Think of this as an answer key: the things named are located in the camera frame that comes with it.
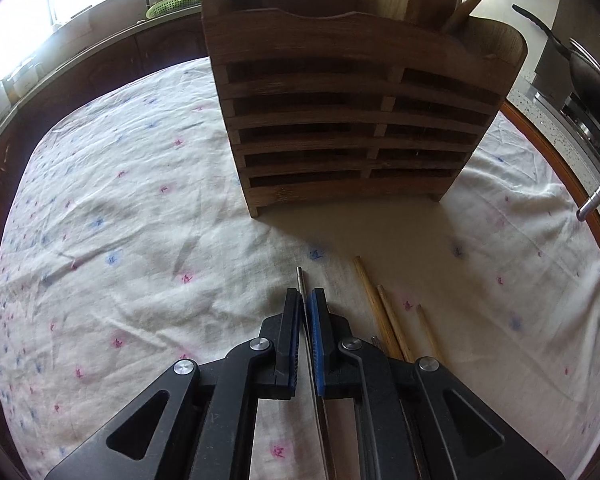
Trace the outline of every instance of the metal screw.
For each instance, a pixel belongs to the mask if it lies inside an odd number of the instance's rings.
[[[362,341],[357,337],[346,337],[340,344],[345,350],[360,350],[362,348]]]
[[[173,365],[173,371],[178,375],[187,375],[193,371],[193,361],[189,361],[188,359],[183,359],[182,361],[178,361]]]
[[[270,345],[271,343],[266,337],[256,337],[249,341],[249,348],[251,348],[251,350],[266,350]]]
[[[440,368],[440,363],[433,357],[423,357],[418,361],[418,364],[426,372],[435,372]]]

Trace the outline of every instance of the pink flower print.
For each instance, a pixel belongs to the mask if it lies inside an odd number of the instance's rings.
[[[271,446],[271,456],[274,458],[284,458],[284,452],[285,452],[285,448],[283,448],[282,446],[278,446],[277,444],[274,444],[273,446]]]

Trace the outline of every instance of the wooden spoon handle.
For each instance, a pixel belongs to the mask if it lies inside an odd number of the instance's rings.
[[[446,23],[442,26],[441,32],[444,34],[453,34],[460,25],[462,25],[469,14],[478,6],[482,0],[465,0],[462,2],[454,13],[446,20]]]

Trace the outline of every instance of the blue gripper pad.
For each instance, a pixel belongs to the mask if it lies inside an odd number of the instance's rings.
[[[331,364],[336,353],[333,332],[331,331],[331,319],[323,288],[314,288],[312,290],[306,308],[314,354],[315,387],[318,395],[323,397],[326,386],[326,375],[331,371]]]

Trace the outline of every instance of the wooden utensil holder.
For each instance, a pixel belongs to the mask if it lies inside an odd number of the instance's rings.
[[[252,217],[283,203],[439,200],[526,57],[505,23],[454,36],[361,12],[308,18],[202,0],[206,46]]]

